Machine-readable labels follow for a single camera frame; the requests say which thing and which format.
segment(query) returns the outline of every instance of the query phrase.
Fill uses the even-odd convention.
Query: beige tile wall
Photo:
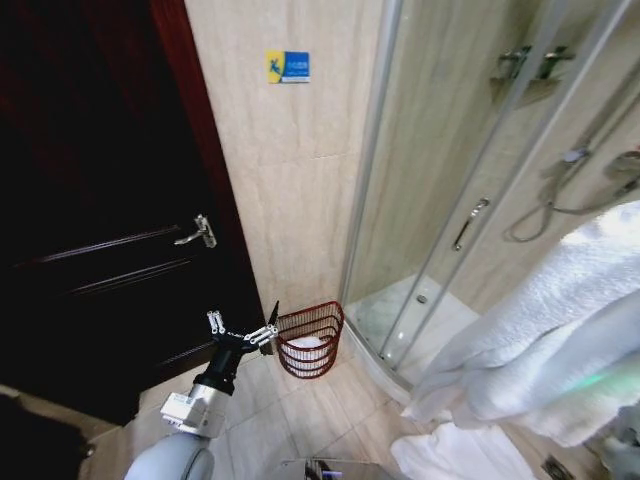
[[[382,0],[187,0],[262,304],[338,296]],[[311,54],[269,85],[267,49]]]

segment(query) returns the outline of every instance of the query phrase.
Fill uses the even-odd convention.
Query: shower enclosure
[[[638,45],[640,0],[385,2],[342,303],[406,386],[564,234],[640,198],[637,160],[611,173],[640,148]],[[557,204],[604,207],[541,206],[572,161]]]

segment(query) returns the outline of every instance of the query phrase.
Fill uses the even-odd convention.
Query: blue sign
[[[267,51],[269,83],[308,83],[311,78],[309,52]]]

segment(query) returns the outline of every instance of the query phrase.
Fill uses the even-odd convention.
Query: floor tile
[[[265,357],[265,363],[269,368],[271,380],[273,381],[278,398],[282,398],[291,392],[304,387],[309,382],[313,382],[313,380],[301,380],[288,373],[282,365],[280,365],[280,359],[277,354]]]
[[[242,356],[242,360],[240,360],[240,365],[243,363],[247,363],[251,360],[255,360],[256,358],[262,357],[262,352],[260,350],[256,350],[255,352],[247,353]]]
[[[227,433],[236,480],[259,480],[283,460],[299,458],[280,403]]]
[[[312,456],[352,428],[329,383],[323,379],[308,382],[281,400],[302,457]]]
[[[256,358],[238,367],[235,391],[227,407],[227,426],[233,427],[278,399],[266,358]]]
[[[124,438],[131,461],[161,438],[175,432],[174,428],[162,420],[160,408],[139,413],[124,427]]]
[[[96,450],[84,461],[81,480],[122,480],[131,464],[124,429],[112,430],[91,443]]]
[[[371,461],[393,471],[398,471],[398,465],[389,451],[391,444],[402,436],[419,433],[413,423],[400,416],[401,411],[402,407],[391,400],[355,427]]]
[[[583,446],[563,448],[550,438],[507,422],[500,427],[529,464],[536,478],[549,478],[541,467],[549,455],[555,457],[575,478],[610,478],[598,456]]]
[[[211,441],[209,451],[213,453],[214,468],[212,480],[235,480],[229,451],[229,438],[223,434]]]
[[[343,362],[348,362],[356,354],[356,344],[354,339],[349,333],[347,327],[342,329],[340,341],[338,342],[338,353],[336,355],[336,365],[340,365]]]
[[[352,361],[334,366],[325,378],[353,425],[390,400]]]
[[[318,458],[334,458],[337,460],[370,461],[367,451],[355,430],[349,430],[315,456]]]

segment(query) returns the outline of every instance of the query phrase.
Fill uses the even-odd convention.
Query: wire basket
[[[284,369],[311,379],[327,373],[336,361],[344,313],[328,302],[278,317],[276,345]]]

